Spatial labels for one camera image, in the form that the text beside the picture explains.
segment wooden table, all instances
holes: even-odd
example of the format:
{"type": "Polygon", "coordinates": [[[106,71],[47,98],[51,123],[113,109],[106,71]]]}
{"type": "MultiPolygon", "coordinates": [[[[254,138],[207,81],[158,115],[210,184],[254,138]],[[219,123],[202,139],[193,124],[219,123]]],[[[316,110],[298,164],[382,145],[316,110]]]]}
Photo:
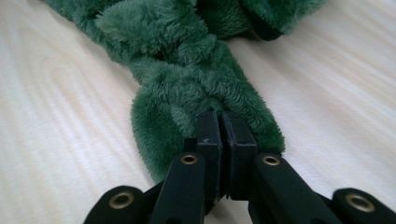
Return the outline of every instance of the wooden table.
{"type": "MultiPolygon", "coordinates": [[[[395,11],[330,0],[291,35],[228,41],[312,189],[362,189],[393,210],[395,11]]],[[[81,223],[109,189],[152,187],[131,131],[137,89],[43,1],[0,0],[0,223],[81,223]]],[[[222,200],[205,223],[251,223],[247,203],[222,200]]]]}

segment metal grommet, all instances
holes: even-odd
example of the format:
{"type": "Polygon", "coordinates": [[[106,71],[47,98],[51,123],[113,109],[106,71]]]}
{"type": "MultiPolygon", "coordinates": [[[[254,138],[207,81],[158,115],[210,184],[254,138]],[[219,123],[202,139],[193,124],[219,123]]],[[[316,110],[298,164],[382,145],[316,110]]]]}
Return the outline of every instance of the metal grommet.
{"type": "Polygon", "coordinates": [[[275,158],[275,157],[273,157],[273,156],[264,156],[264,157],[262,157],[262,161],[265,164],[273,165],[273,166],[276,166],[276,165],[280,164],[280,160],[275,158]]]}
{"type": "Polygon", "coordinates": [[[346,196],[346,201],[354,208],[361,210],[362,212],[371,213],[374,212],[374,205],[368,201],[366,198],[350,193],[346,196]]]}
{"type": "Polygon", "coordinates": [[[121,209],[128,206],[133,201],[134,195],[129,191],[123,191],[111,197],[108,204],[114,209],[121,209]]]}
{"type": "Polygon", "coordinates": [[[183,162],[186,165],[192,165],[195,164],[196,162],[198,162],[198,157],[194,156],[194,155],[187,155],[182,157],[181,162],[183,162]]]}

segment fuzzy green fabric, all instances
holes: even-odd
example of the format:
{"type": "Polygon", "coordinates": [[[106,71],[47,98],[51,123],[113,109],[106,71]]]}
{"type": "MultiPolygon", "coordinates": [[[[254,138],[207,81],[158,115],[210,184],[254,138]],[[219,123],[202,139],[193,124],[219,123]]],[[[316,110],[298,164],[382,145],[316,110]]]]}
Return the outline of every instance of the fuzzy green fabric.
{"type": "Polygon", "coordinates": [[[237,0],[47,3],[131,69],[141,86],[132,108],[134,138],[155,182],[184,138],[195,137],[196,116],[207,110],[235,112],[263,151],[284,150],[273,115],[219,40],[251,27],[237,0]]]}
{"type": "Polygon", "coordinates": [[[282,35],[290,34],[305,16],[321,8],[326,0],[240,0],[248,13],[266,21],[282,35]]]}

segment green plush toy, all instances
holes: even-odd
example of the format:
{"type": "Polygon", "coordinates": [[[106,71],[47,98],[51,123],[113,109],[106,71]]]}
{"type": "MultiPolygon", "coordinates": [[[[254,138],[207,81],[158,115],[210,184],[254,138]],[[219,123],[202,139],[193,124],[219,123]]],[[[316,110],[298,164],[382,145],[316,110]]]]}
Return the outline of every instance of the green plush toy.
{"type": "Polygon", "coordinates": [[[231,110],[261,150],[282,152],[271,111],[245,78],[225,42],[251,28],[265,40],[288,34],[324,0],[47,0],[48,4],[128,66],[140,84],[132,124],[155,182],[164,179],[196,116],[231,110]]]}

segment green fur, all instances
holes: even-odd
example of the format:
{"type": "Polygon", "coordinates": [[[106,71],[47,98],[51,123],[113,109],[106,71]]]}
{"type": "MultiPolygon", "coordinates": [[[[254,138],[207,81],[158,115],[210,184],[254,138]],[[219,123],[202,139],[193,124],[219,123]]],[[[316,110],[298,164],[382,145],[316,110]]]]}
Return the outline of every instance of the green fur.
{"type": "Polygon", "coordinates": [[[304,16],[326,0],[241,0],[241,4],[282,34],[289,34],[304,16]]]}
{"type": "Polygon", "coordinates": [[[154,181],[163,180],[184,138],[196,135],[196,116],[207,110],[239,114],[262,150],[284,150],[273,115],[219,40],[250,28],[236,0],[47,2],[141,85],[132,124],[154,181]]]}

